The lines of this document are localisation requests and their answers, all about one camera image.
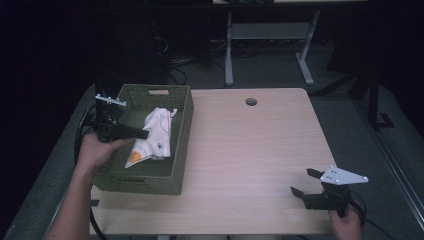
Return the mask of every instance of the gray carpet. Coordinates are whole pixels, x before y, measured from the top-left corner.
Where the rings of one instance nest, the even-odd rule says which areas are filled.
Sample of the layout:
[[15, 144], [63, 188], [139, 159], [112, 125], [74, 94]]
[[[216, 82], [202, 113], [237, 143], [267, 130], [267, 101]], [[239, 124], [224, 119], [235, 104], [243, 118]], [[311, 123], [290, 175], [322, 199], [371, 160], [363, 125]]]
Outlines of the gray carpet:
[[[300, 87], [316, 91], [342, 77], [342, 74], [325, 71], [332, 46], [313, 45], [307, 57], [315, 85], [303, 82], [294, 52], [300, 44], [283, 44], [279, 48], [252, 48], [255, 56], [233, 59], [233, 88]], [[223, 57], [214, 63], [193, 63], [178, 69], [187, 75], [187, 85], [193, 89], [222, 88], [225, 78]], [[184, 76], [172, 71], [178, 82]], [[374, 132], [361, 117], [364, 100], [354, 102], [347, 97], [350, 84], [344, 85], [325, 97], [312, 97], [311, 101], [324, 131], [337, 165], [369, 177], [370, 182], [352, 185], [368, 207], [368, 218], [376, 222], [395, 239], [424, 239], [424, 233], [389, 171], [385, 154], [375, 141]], [[380, 112], [389, 115], [395, 128], [382, 129], [378, 134], [387, 143], [405, 172], [420, 199], [424, 197], [421, 183], [424, 175], [424, 141], [400, 111], [395, 98], [381, 88]], [[80, 116], [92, 102], [93, 88], [81, 99], [75, 113], [58, 141], [37, 182], [17, 214], [6, 239], [41, 239], [54, 216], [73, 170], [72, 147], [75, 129]], [[366, 224], [363, 239], [386, 239], [374, 226]], [[306, 236], [309, 239], [334, 239], [332, 235]], [[148, 236], [113, 236], [110, 239], [149, 239]], [[283, 236], [283, 239], [300, 239]]]

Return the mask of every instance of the human hand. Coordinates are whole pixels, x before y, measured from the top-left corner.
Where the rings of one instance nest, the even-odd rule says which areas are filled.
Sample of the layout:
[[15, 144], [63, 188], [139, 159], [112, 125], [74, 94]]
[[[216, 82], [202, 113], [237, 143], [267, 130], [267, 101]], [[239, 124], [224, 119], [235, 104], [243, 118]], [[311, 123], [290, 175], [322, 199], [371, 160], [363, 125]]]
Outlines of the human hand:
[[76, 171], [92, 176], [98, 167], [107, 162], [115, 150], [128, 145], [131, 141], [131, 139], [118, 139], [102, 143], [95, 133], [85, 135], [82, 139]]
[[354, 207], [348, 205], [343, 218], [339, 217], [336, 210], [329, 210], [328, 214], [333, 234], [338, 240], [361, 239], [361, 220]]

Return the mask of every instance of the dark background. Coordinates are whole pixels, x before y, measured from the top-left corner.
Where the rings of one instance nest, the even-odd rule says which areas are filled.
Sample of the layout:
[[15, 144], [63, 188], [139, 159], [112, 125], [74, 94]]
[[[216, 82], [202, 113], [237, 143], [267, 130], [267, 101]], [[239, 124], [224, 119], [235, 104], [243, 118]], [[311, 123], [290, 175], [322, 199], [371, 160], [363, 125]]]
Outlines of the dark background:
[[[87, 5], [108, 7], [103, 1], [0, 1], [0, 235], [90, 85], [102, 80], [113, 95], [124, 82], [165, 83], [167, 63], [155, 53], [152, 16]], [[329, 70], [350, 73], [370, 61], [382, 66], [382, 84], [424, 136], [423, 3], [372, 2], [348, 18], [337, 12], [322, 13], [315, 35], [338, 38]], [[219, 27], [225, 15], [211, 16], [168, 14], [156, 27], [174, 48], [207, 59], [209, 39], [225, 29]]]

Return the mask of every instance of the storage basket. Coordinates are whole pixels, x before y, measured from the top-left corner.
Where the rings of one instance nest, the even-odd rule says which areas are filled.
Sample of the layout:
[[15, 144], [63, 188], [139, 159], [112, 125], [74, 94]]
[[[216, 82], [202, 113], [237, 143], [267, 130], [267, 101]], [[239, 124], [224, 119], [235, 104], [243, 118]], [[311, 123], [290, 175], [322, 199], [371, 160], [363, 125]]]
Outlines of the storage basket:
[[171, 125], [171, 157], [165, 160], [148, 159], [124, 168], [133, 145], [121, 148], [99, 168], [93, 184], [103, 191], [180, 195], [187, 145], [193, 116], [193, 99], [188, 86], [124, 85], [119, 93], [124, 114], [119, 122], [142, 129], [144, 119], [156, 107], [177, 113]]

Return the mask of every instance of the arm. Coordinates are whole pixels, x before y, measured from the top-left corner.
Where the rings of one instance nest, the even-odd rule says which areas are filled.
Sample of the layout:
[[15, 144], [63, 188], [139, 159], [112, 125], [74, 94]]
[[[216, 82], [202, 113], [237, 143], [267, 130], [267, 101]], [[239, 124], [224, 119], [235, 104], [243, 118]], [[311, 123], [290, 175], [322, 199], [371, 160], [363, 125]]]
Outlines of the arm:
[[46, 239], [88, 239], [90, 235], [91, 178], [118, 148], [131, 142], [101, 143], [94, 133], [84, 136], [78, 163]]
[[360, 240], [361, 221], [355, 208], [348, 205], [345, 213], [346, 216], [340, 218], [337, 211], [328, 211], [334, 236], [338, 240]]

